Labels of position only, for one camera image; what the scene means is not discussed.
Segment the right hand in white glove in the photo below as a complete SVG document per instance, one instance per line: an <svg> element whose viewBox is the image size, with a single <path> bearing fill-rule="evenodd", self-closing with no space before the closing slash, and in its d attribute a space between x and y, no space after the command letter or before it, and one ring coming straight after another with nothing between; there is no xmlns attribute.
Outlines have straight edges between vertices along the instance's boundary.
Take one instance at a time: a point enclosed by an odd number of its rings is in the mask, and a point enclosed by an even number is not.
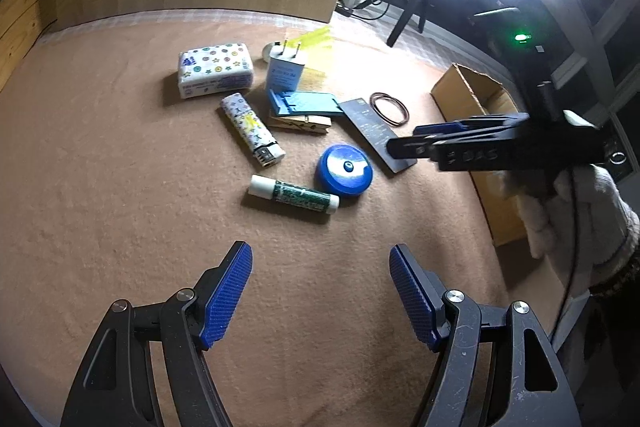
<svg viewBox="0 0 640 427"><path fill-rule="evenodd" d="M501 171L499 186L515 198L530 253L550 261L573 297L614 294L639 274L639 217L608 170L563 171L552 184L539 171Z"/></svg>

